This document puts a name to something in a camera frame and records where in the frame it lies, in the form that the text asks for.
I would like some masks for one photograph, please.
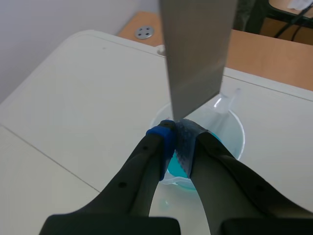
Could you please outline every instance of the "white tabletop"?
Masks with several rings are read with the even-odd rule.
[[[242,89],[234,107],[246,133],[241,161],[313,210],[313,92],[224,73],[225,94]],[[61,44],[0,105],[0,123],[101,191],[168,102],[165,61],[155,48],[85,31]],[[208,233],[196,192],[159,184],[150,214],[176,218],[182,234]]]

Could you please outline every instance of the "blue liquid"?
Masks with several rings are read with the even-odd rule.
[[[214,133],[211,133],[213,136],[215,136],[220,142],[220,138],[218,138]],[[179,176],[179,177],[183,177],[183,178],[188,178],[187,174],[185,173],[185,171],[181,168],[176,153],[173,154],[173,157],[168,165],[168,171],[171,173],[171,175],[174,176]]]

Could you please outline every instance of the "knife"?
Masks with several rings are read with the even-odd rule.
[[[236,0],[159,0],[174,120],[220,92]]]

